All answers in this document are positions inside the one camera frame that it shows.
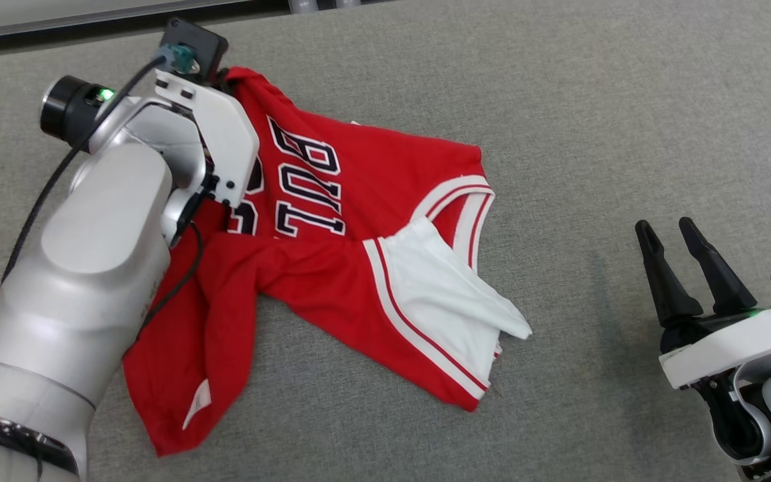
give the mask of black cable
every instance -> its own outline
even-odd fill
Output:
[[[64,156],[64,159],[62,159],[61,163],[58,164],[58,167],[55,171],[53,171],[52,176],[50,176],[49,180],[46,181],[44,188],[41,189],[40,194],[37,196],[37,200],[34,201],[34,206],[31,207],[31,211],[29,212],[28,217],[25,218],[25,223],[22,225],[22,229],[19,230],[19,235],[16,238],[16,242],[13,244],[13,250],[11,250],[10,257],[8,258],[8,264],[5,266],[5,270],[2,274],[2,282],[5,281],[5,278],[7,278],[8,274],[10,274],[12,271],[13,265],[16,264],[16,260],[19,257],[19,251],[22,250],[22,245],[25,244],[25,239],[28,238],[28,232],[31,231],[31,225],[34,224],[34,220],[36,220],[37,215],[40,214],[40,208],[43,207],[44,201],[46,201],[46,198],[49,196],[52,188],[56,185],[56,182],[58,182],[58,178],[64,174],[64,171],[70,165],[70,162],[73,162],[73,159],[76,158],[77,153],[79,153],[83,147],[88,145],[88,141],[91,139],[91,136],[94,135],[94,132],[97,131],[97,128],[99,128],[101,123],[103,123],[103,121],[108,118],[108,116],[112,113],[113,110],[115,110],[118,104],[120,104],[120,102],[126,98],[129,92],[133,90],[135,84],[139,83],[139,80],[146,76],[147,73],[150,72],[154,67],[157,67],[160,64],[164,64],[165,62],[165,57],[154,58],[152,61],[145,64],[145,66],[142,67],[133,76],[133,78],[129,80],[129,82],[120,88],[119,91],[115,92],[115,95],[109,101],[108,106],[94,121],[91,129],[88,129],[88,131],[86,131],[86,133],[80,137],[79,143],[74,144],[73,149],[70,149],[70,152],[68,152],[67,155]]]
[[[174,296],[177,295],[181,289],[183,289],[183,286],[186,285],[186,283],[189,282],[193,276],[195,276],[195,271],[198,270],[198,265],[201,263],[201,255],[204,254],[204,241],[201,239],[201,231],[198,230],[198,226],[196,226],[195,223],[190,223],[190,226],[192,226],[192,232],[195,233],[195,243],[198,245],[198,251],[195,253],[195,260],[193,260],[192,264],[189,265],[189,270],[186,272],[186,274],[183,275],[183,278],[180,278],[180,281],[177,281],[177,284],[171,288],[168,293],[165,293],[165,296],[163,296],[163,298],[160,299],[156,305],[153,305],[153,308],[147,312],[144,323],[141,323],[139,332],[145,329],[147,323],[150,323],[153,317],[159,313],[160,309],[167,305],[168,302],[171,301],[171,299],[174,298]]]

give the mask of red stripe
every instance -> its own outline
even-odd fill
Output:
[[[453,357],[450,356],[447,353],[447,351],[444,351],[443,348],[441,348],[439,345],[437,345],[435,341],[433,341],[432,339],[428,338],[427,335],[422,333],[419,329],[417,329],[417,327],[415,325],[410,323],[410,320],[407,317],[405,317],[404,312],[400,311],[400,307],[398,306],[398,302],[395,301],[394,293],[392,293],[392,282],[389,281],[388,266],[386,266],[386,257],[385,257],[385,255],[383,255],[382,246],[379,245],[379,239],[374,239],[374,243],[377,244],[377,253],[379,253],[379,262],[383,265],[383,272],[385,273],[385,289],[388,290],[388,297],[389,297],[389,299],[392,300],[392,306],[394,306],[395,311],[398,312],[398,315],[399,315],[400,319],[403,320],[404,323],[406,323],[406,325],[409,326],[410,329],[412,329],[413,332],[416,332],[417,335],[419,335],[420,337],[425,339],[426,342],[428,342],[430,345],[432,345],[432,347],[436,348],[442,355],[444,355],[444,357],[446,357],[448,359],[448,361],[450,361],[450,363],[453,364],[453,366],[456,366],[456,368],[460,369],[460,372],[462,372],[463,375],[468,376],[469,380],[474,382],[475,385],[477,385],[478,387],[481,388],[481,390],[487,391],[487,387],[484,386],[484,384],[482,384],[480,381],[478,381],[477,378],[472,376],[472,374],[469,373],[468,370],[463,368],[461,366],[461,364],[457,363],[456,360],[453,359]]]
[[[486,185],[486,184],[468,184],[466,186],[460,186],[458,188],[451,189],[450,191],[448,191],[448,193],[446,195],[442,196],[440,198],[440,200],[438,200],[436,202],[436,204],[434,204],[434,207],[432,207],[432,208],[430,208],[430,210],[428,210],[428,213],[425,214],[425,217],[427,217],[429,219],[430,218],[430,214],[432,214],[432,212],[435,211],[436,208],[438,208],[438,205],[442,204],[442,202],[444,202],[444,200],[448,199],[448,196],[454,194],[455,192],[457,192],[459,190],[463,190],[463,189],[476,189],[476,188],[481,188],[481,189],[484,189],[484,191],[492,192],[492,189],[490,189],[490,187],[488,185]]]
[[[475,223],[472,226],[472,236],[468,241],[468,265],[471,266],[471,268],[474,268],[474,266],[472,266],[472,262],[475,259],[473,256],[475,253],[475,232],[478,231],[478,225],[481,223],[481,217],[483,217],[484,213],[484,206],[487,205],[487,202],[490,202],[489,194],[487,194],[487,197],[484,198],[484,202],[481,202],[481,208],[478,210],[478,216],[475,217]]]

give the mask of gray fabric surface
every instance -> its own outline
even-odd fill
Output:
[[[503,337],[501,396],[465,414],[265,299],[248,388],[206,443],[156,459],[119,374],[94,480],[736,479],[662,375],[633,225],[709,308],[676,229],[694,217],[771,305],[771,2],[407,0],[215,30],[226,64],[300,107],[480,145],[498,193],[480,273],[535,335]],[[66,151],[40,94],[62,74],[121,85],[158,41],[0,55],[0,272]]]

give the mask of green led indicator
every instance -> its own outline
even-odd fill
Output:
[[[110,100],[115,95],[115,91],[110,88],[101,88],[98,95],[102,100]]]

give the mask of red fabric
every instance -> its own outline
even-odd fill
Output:
[[[226,78],[232,85],[236,83],[236,98],[260,139],[257,168],[263,180],[259,183],[257,176],[252,177],[244,203],[230,216],[228,231],[251,233],[254,238],[221,235],[221,244],[230,250],[231,257],[221,260],[212,257],[212,251],[210,260],[202,262],[205,268],[199,271],[199,283],[207,284],[209,289],[203,291],[196,283],[187,284],[141,333],[140,341],[124,360],[129,393],[160,457],[199,445],[241,394],[252,363],[255,298],[259,290],[282,297],[293,290],[312,289],[321,296],[344,299],[341,289],[355,286],[367,276],[365,269],[370,267],[353,265],[357,244],[348,244],[356,247],[347,248],[346,253],[337,252],[340,246],[392,235],[410,221],[422,199],[438,184],[484,174],[478,147],[304,112],[263,76],[247,68],[232,68]],[[287,183],[282,183],[282,169],[296,173],[290,178],[290,190]],[[309,199],[294,195],[292,189],[304,190]],[[489,186],[477,189],[492,195]],[[318,195],[321,201],[311,201],[312,195]],[[448,244],[455,237],[462,205],[461,197],[450,200],[435,216],[434,225]],[[321,220],[321,225],[304,222],[300,216],[285,217],[282,223],[280,215],[288,208]],[[223,228],[218,228],[221,223],[210,211],[203,211],[197,219],[202,231],[207,231],[205,243],[209,243],[209,238]],[[277,238],[299,241],[281,241],[267,249],[266,245],[272,245]],[[319,241],[330,243],[309,243]],[[187,235],[172,250],[171,268],[157,299],[180,279],[193,256],[193,238]],[[322,260],[322,256],[331,256],[331,262],[339,268],[329,269],[340,269],[343,274],[328,282],[323,281],[323,276],[313,276],[324,268],[311,260]],[[232,276],[224,262],[238,266],[233,282],[216,280]],[[289,272],[299,274],[303,281],[297,279],[294,285],[281,277]],[[376,305],[326,306],[321,300],[297,297],[291,306],[330,333],[341,330],[335,323],[381,315],[376,313]],[[208,316],[208,306],[214,304],[222,306],[222,311],[210,311]],[[388,345],[399,347],[398,341],[392,344],[394,333],[389,333],[387,327],[362,329],[359,325],[358,329],[359,336],[342,340],[380,363],[385,356],[383,350],[394,350],[386,348]],[[459,387],[437,388],[437,382],[422,379],[429,371],[412,367],[431,362],[419,360],[417,351],[407,350],[405,355],[390,368],[447,402],[467,410],[477,405],[471,397],[460,400],[466,394]],[[205,379],[209,380],[211,405],[197,412],[184,430],[193,394]]]

